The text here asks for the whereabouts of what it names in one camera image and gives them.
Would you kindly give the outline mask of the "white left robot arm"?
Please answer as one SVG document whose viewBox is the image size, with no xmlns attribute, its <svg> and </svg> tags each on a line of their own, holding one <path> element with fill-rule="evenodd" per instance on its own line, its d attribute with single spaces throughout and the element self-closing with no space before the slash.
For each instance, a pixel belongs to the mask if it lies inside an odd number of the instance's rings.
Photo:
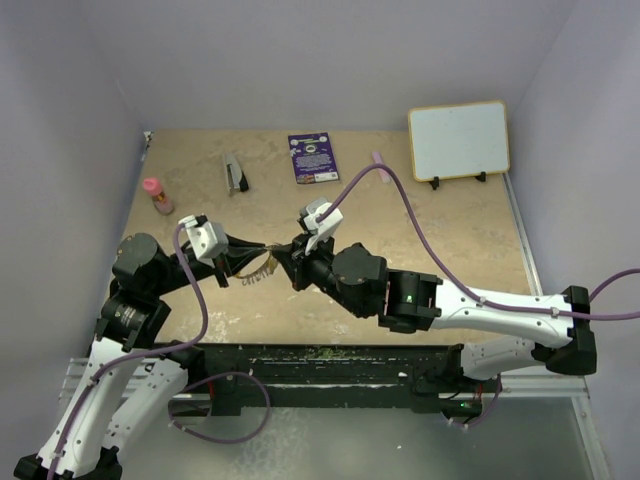
<svg viewBox="0 0 640 480">
<path fill-rule="evenodd" d="M 191 286 L 208 313 L 198 282 L 221 287 L 266 247 L 227 236 L 222 227 L 179 225 L 175 252 L 164 252 L 147 233 L 126 237 L 112 267 L 114 279 L 94 331 L 86 367 L 45 445 L 21 458 L 17 479 L 119 479 L 125 455 L 159 410 L 181 390 L 194 392 L 206 378 L 198 348 L 208 325 L 188 341 L 158 347 L 156 336 L 171 311 L 165 294 Z"/>
</svg>

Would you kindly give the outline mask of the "key with yellow tag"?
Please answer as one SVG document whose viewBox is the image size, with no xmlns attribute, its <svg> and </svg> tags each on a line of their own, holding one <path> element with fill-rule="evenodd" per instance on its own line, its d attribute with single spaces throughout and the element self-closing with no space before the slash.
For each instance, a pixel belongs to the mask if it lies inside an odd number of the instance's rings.
<svg viewBox="0 0 640 480">
<path fill-rule="evenodd" d="M 272 275 L 279 266 L 279 262 L 277 261 L 277 259 L 275 258 L 272 252 L 269 252 L 266 265 L 267 265 L 268 275 Z"/>
</svg>

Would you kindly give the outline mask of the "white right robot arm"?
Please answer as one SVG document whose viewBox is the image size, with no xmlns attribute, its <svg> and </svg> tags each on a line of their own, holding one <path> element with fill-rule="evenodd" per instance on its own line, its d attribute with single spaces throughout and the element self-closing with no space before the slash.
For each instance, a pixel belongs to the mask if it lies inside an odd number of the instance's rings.
<svg viewBox="0 0 640 480">
<path fill-rule="evenodd" d="M 314 285 L 357 318 L 375 317 L 382 328 L 412 334 L 431 329 L 470 329 L 498 334 L 484 344 L 466 343 L 445 366 L 446 383 L 467 391 L 502 372 L 543 365 L 570 376 L 597 370 L 597 349 L 587 315 L 587 289 L 531 296 L 482 289 L 463 292 L 436 275 L 391 269 L 385 258 L 355 243 L 335 252 L 328 239 L 312 250 L 301 234 L 271 247 L 292 286 Z"/>
</svg>

